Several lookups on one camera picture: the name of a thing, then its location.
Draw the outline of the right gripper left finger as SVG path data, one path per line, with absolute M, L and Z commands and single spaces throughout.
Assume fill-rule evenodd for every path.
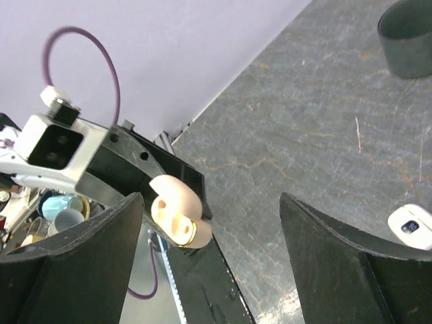
M 133 193 L 1 256 L 2 323 L 119 323 L 144 211 Z

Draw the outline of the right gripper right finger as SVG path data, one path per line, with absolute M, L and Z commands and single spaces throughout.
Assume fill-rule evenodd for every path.
M 305 323 L 430 323 L 431 253 L 378 238 L 282 193 Z

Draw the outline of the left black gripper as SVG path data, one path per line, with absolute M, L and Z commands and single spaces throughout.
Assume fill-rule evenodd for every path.
M 213 214 L 207 203 L 205 177 L 187 162 L 147 140 L 134 130 L 112 125 L 104 148 L 98 149 L 76 184 L 76 192 L 105 206 L 141 192 L 145 201 L 155 197 L 149 182 L 160 175 L 173 176 L 199 197 L 203 219 Z

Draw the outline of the pink earbud case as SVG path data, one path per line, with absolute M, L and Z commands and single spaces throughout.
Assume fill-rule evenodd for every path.
M 157 194 L 151 217 L 175 245 L 199 249 L 211 241 L 211 225 L 203 219 L 203 205 L 190 187 L 171 175 L 159 175 L 149 185 Z

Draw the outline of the white earbud case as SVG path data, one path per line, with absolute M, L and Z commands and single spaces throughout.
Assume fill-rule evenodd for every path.
M 431 213 L 407 204 L 396 209 L 388 218 L 390 230 L 405 245 L 420 250 L 431 250 Z

